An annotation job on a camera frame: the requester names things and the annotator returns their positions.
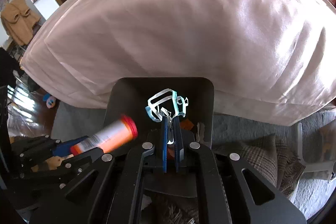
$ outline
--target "metal screw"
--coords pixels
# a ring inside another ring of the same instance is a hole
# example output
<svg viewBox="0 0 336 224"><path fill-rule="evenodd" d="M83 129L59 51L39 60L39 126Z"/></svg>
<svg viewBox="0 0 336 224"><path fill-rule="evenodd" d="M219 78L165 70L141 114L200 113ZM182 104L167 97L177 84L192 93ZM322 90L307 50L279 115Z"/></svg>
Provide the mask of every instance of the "metal screw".
<svg viewBox="0 0 336 224"><path fill-rule="evenodd" d="M240 156L237 153L231 153L230 154L230 159L232 159L232 160L239 160Z"/></svg>
<svg viewBox="0 0 336 224"><path fill-rule="evenodd" d="M151 149L153 147L153 144L150 142L146 142L142 144L143 149Z"/></svg>
<svg viewBox="0 0 336 224"><path fill-rule="evenodd" d="M101 157L102 161L110 161L112 160L112 155L111 154L104 154L102 157Z"/></svg>
<svg viewBox="0 0 336 224"><path fill-rule="evenodd" d="M198 142L192 142L189 144L190 148L192 149L199 149L201 145Z"/></svg>

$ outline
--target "orange object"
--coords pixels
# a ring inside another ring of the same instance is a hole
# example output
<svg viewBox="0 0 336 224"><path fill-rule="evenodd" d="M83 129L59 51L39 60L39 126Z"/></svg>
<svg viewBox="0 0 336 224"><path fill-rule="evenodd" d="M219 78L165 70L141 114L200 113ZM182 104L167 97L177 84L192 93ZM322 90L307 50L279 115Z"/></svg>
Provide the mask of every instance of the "orange object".
<svg viewBox="0 0 336 224"><path fill-rule="evenodd" d="M194 124L187 118L184 121L180 122L180 128L185 130L191 130L193 129Z"/></svg>
<svg viewBox="0 0 336 224"><path fill-rule="evenodd" d="M73 155L81 154L95 147L101 148L104 153L111 152L138 136L135 123L130 117L122 116L102 131L88 137L70 147Z"/></svg>

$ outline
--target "red object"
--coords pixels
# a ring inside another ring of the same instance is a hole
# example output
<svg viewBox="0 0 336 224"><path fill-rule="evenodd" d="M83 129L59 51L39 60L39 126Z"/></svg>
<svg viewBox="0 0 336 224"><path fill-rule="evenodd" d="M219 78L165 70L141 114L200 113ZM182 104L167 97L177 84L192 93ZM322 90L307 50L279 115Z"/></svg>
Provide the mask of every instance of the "red object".
<svg viewBox="0 0 336 224"><path fill-rule="evenodd" d="M132 120L132 118L128 117L126 115L121 115L121 120L124 120L129 125L129 127L131 128L133 138L134 139L137 138L138 137L138 130L137 130L135 122Z"/></svg>
<svg viewBox="0 0 336 224"><path fill-rule="evenodd" d="M77 156L77 155L79 155L79 153L77 152L77 150L75 149L74 146L71 146L71 147L70 147L70 152L71 152L71 154L73 154L73 156Z"/></svg>

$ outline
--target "brown coat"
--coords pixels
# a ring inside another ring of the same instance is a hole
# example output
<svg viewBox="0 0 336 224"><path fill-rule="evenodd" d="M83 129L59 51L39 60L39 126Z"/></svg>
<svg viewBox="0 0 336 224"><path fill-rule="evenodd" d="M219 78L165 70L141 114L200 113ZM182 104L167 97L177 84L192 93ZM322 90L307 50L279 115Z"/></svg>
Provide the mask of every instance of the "brown coat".
<svg viewBox="0 0 336 224"><path fill-rule="evenodd" d="M28 45L33 38L33 27L40 20L25 0L12 0L1 11L1 23L7 34L20 46Z"/></svg>

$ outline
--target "wooden floor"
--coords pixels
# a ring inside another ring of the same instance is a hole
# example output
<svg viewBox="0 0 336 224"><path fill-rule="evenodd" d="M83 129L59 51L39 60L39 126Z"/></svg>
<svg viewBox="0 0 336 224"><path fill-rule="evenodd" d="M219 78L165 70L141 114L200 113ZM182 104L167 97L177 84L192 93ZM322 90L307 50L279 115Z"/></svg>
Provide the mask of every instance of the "wooden floor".
<svg viewBox="0 0 336 224"><path fill-rule="evenodd" d="M25 79L17 80L16 88L8 87L8 134L10 137L50 135L58 104L48 108L43 102L43 89L29 92Z"/></svg>

